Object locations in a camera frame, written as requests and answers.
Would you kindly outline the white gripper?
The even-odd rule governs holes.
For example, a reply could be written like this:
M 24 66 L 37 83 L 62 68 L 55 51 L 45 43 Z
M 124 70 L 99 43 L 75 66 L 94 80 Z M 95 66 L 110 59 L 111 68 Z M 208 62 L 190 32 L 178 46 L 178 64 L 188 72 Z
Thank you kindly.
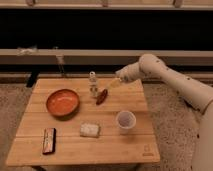
M 115 72 L 118 78 L 114 78 L 107 86 L 108 89 L 116 88 L 121 85 L 121 81 L 124 83 L 134 82 L 141 79 L 144 74 L 140 70 L 138 63 L 129 64 L 122 69 Z

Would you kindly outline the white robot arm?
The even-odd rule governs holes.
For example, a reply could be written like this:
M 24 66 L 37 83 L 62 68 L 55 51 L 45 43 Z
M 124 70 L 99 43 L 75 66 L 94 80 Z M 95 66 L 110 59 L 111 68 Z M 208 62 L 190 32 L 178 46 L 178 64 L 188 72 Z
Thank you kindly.
M 131 83 L 143 76 L 160 78 L 202 114 L 191 170 L 213 171 L 213 87 L 169 68 L 153 54 L 143 54 L 137 62 L 115 72 L 121 83 Z

